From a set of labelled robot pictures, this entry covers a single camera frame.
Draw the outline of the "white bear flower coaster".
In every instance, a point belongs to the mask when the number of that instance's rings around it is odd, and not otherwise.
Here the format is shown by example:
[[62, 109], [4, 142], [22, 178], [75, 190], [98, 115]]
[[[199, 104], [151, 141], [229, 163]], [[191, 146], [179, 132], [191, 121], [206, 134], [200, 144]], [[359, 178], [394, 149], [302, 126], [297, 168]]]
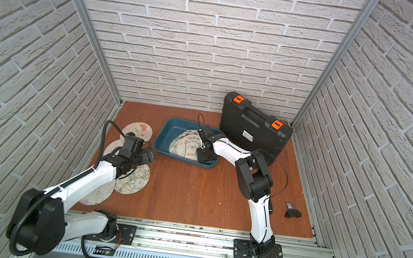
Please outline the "white bear flower coaster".
[[197, 150], [200, 147], [202, 141], [198, 135], [185, 135], [176, 143], [176, 155], [187, 160], [198, 161]]

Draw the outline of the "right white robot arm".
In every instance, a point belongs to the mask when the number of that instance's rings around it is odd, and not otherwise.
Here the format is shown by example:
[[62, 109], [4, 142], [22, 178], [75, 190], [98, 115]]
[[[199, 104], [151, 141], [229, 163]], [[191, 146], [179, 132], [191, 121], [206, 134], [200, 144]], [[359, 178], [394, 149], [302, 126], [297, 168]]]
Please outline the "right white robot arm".
[[204, 126], [198, 130], [202, 146], [197, 149], [200, 163], [222, 157], [235, 167], [238, 187], [248, 201], [251, 216], [250, 240], [257, 253], [265, 253], [275, 246], [270, 224], [270, 195], [273, 180], [264, 155], [258, 150], [246, 151], [226, 136], [214, 134]]

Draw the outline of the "cream line-art coaster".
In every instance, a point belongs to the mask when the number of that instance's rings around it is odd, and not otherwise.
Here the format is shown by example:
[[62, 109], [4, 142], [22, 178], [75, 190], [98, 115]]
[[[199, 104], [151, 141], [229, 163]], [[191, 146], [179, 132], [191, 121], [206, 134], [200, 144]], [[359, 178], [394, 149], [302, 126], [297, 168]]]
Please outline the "cream line-art coaster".
[[114, 185], [114, 191], [122, 195], [132, 195], [142, 191], [148, 184], [151, 170], [148, 165], [142, 165], [120, 176]]

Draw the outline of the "butterfly pastel coaster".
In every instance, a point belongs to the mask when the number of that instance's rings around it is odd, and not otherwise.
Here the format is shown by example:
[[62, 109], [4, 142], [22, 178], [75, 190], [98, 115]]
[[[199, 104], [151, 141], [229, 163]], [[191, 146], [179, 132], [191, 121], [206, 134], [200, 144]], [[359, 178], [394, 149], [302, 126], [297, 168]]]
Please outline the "butterfly pastel coaster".
[[115, 183], [116, 182], [113, 180], [98, 187], [96, 190], [83, 197], [79, 203], [85, 206], [95, 206], [103, 203], [114, 192]]

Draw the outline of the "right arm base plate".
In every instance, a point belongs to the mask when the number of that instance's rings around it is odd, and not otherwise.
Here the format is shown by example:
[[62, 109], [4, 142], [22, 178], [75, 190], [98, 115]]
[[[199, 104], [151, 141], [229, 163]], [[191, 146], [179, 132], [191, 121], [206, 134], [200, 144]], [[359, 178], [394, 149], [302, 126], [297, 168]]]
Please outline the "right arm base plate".
[[284, 258], [280, 244], [266, 242], [261, 245], [245, 239], [233, 241], [233, 258]]

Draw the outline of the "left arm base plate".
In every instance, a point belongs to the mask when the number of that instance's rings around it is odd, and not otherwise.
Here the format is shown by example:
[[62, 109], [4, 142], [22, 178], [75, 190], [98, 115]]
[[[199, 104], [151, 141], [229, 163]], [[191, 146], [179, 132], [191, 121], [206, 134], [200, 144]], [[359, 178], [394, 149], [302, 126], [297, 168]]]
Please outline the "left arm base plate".
[[134, 225], [119, 223], [116, 225], [116, 229], [111, 234], [104, 234], [98, 237], [98, 240], [106, 243], [132, 245], [138, 227]]

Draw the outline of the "teal plastic storage box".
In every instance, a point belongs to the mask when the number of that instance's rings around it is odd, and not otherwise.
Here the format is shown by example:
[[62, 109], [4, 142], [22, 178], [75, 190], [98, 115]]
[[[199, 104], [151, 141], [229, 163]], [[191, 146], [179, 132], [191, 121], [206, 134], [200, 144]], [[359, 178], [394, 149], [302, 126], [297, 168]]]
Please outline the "teal plastic storage box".
[[197, 124], [196, 122], [191, 122], [189, 120], [185, 119], [180, 119], [180, 118], [171, 118], [169, 119], [166, 124], [163, 126], [162, 130], [158, 134], [158, 136], [155, 139], [154, 142], [154, 148], [155, 150], [163, 155], [166, 156], [170, 159], [190, 164], [193, 166], [197, 166], [199, 168], [203, 169], [212, 169], [216, 166], [218, 163], [218, 160], [216, 161], [211, 161], [207, 163], [199, 163], [198, 161], [192, 161], [192, 160], [187, 160], [185, 158], [181, 158], [178, 156], [175, 156], [173, 154], [170, 154], [169, 152], [169, 147], [171, 142], [178, 137], [181, 133], [185, 132], [186, 130], [199, 130], [200, 129], [200, 124]]

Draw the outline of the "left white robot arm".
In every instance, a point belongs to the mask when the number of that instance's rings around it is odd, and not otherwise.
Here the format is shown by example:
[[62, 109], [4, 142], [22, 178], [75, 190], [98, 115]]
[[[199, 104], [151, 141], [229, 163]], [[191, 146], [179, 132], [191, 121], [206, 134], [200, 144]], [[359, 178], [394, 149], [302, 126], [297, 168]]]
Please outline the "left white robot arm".
[[128, 134], [123, 146], [104, 154], [102, 143], [92, 167], [58, 185], [23, 193], [6, 231], [11, 254], [45, 255], [66, 240], [84, 240], [89, 235], [119, 239], [117, 216], [97, 210], [76, 214], [70, 209], [98, 188], [154, 162], [153, 149], [144, 145], [142, 138]]

